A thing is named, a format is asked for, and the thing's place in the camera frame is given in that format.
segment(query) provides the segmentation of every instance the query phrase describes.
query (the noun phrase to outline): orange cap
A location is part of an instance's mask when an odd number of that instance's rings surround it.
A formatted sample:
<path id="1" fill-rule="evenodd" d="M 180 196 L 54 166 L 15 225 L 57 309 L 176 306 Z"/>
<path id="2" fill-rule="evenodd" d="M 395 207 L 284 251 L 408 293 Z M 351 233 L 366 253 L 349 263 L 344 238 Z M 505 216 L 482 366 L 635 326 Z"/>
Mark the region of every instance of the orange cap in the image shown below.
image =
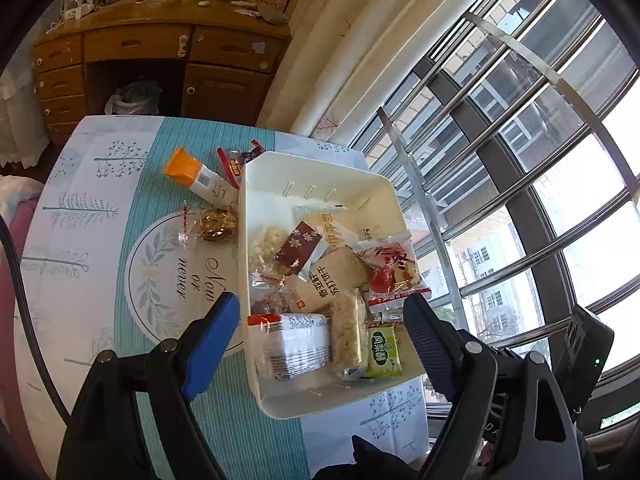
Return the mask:
<path id="1" fill-rule="evenodd" d="M 185 152 L 183 147 L 180 147 L 175 149 L 162 172 L 178 184 L 188 188 L 195 182 L 201 167 L 201 162 Z"/>

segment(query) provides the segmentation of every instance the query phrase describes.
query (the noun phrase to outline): white tube with orange cap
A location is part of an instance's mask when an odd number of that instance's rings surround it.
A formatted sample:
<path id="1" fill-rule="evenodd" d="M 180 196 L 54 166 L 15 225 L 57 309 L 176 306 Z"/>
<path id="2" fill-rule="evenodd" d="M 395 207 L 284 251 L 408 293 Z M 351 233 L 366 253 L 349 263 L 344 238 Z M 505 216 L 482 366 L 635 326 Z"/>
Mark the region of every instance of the white tube with orange cap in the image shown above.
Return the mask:
<path id="1" fill-rule="evenodd" d="M 176 148 L 163 173 L 213 206 L 224 207 L 238 201 L 235 187 L 189 155 L 183 147 Z"/>

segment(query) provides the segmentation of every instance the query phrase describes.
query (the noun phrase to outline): wooden drawer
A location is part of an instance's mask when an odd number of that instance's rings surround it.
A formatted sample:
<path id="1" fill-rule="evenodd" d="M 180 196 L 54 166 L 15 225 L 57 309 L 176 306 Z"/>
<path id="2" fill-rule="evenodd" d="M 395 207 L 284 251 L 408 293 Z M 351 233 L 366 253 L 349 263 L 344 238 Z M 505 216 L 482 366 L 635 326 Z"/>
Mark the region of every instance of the wooden drawer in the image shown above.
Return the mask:
<path id="1" fill-rule="evenodd" d="M 182 116 L 254 126 L 270 83 L 266 74 L 189 63 Z"/>
<path id="2" fill-rule="evenodd" d="M 228 28 L 196 26 L 189 61 L 274 72 L 283 41 Z"/>
<path id="3" fill-rule="evenodd" d="M 55 146 L 64 146 L 78 126 L 77 122 L 47 124 L 49 137 Z"/>
<path id="4" fill-rule="evenodd" d="M 180 59 L 186 57 L 190 35 L 191 25 L 183 23 L 97 28 L 84 34 L 84 60 Z"/>
<path id="5" fill-rule="evenodd" d="M 36 73 L 82 63 L 82 36 L 63 36 L 34 46 L 31 60 Z"/>
<path id="6" fill-rule="evenodd" d="M 36 91 L 40 99 L 84 93 L 82 65 L 67 66 L 38 74 Z"/>
<path id="7" fill-rule="evenodd" d="M 84 94 L 54 97 L 40 101 L 47 124 L 79 121 L 86 115 Z"/>

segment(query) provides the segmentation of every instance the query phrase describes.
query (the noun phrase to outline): pink fabric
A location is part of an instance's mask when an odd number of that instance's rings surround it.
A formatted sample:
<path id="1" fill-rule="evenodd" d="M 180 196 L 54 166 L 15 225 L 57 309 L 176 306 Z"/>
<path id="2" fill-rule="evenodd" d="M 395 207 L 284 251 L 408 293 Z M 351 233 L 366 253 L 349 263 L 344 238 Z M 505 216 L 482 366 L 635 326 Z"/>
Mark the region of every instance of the pink fabric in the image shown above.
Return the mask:
<path id="1" fill-rule="evenodd" d="M 9 226 L 11 236 L 14 239 L 15 250 L 18 258 L 22 256 L 24 243 L 29 232 L 31 218 L 38 203 L 37 198 L 31 198 L 26 202 L 20 202 L 15 212 L 14 220 Z M 16 446 L 31 468 L 43 479 L 48 478 L 38 453 L 31 440 L 29 427 L 22 410 L 18 379 L 15 370 L 14 351 L 14 285 L 6 260 L 0 260 L 0 390 L 6 408 L 6 418 L 9 432 Z"/>

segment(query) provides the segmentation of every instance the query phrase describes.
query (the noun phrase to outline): circle design on tablecloth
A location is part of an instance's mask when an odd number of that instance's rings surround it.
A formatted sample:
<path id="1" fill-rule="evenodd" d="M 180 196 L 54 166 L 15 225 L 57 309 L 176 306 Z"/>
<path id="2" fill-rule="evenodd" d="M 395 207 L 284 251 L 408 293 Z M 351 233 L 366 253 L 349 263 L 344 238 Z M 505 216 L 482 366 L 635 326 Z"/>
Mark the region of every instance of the circle design on tablecloth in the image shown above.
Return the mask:
<path id="1" fill-rule="evenodd" d="M 131 317 L 153 343 L 179 338 L 202 318 L 223 291 L 237 294 L 237 248 L 232 244 L 178 240 L 182 211 L 151 224 L 133 244 L 124 272 Z M 242 348 L 238 327 L 225 356 Z"/>

